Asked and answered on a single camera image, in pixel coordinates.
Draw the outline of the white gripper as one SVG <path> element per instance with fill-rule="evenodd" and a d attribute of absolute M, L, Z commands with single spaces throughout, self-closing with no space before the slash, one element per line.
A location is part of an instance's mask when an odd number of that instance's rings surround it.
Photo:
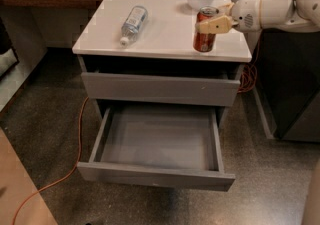
<path fill-rule="evenodd" d="M 195 31 L 200 34 L 225 34 L 233 27 L 242 32 L 256 32 L 260 25 L 261 0 L 238 0 L 218 7 L 222 15 L 202 16 L 195 24 Z"/>

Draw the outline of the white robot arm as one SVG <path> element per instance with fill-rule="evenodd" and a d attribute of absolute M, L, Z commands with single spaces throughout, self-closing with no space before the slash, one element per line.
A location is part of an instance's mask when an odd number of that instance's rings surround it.
<path fill-rule="evenodd" d="M 320 30 L 320 0 L 238 0 L 218 8 L 210 19 L 197 22 L 199 33 L 242 33 L 263 29 L 312 33 Z"/>

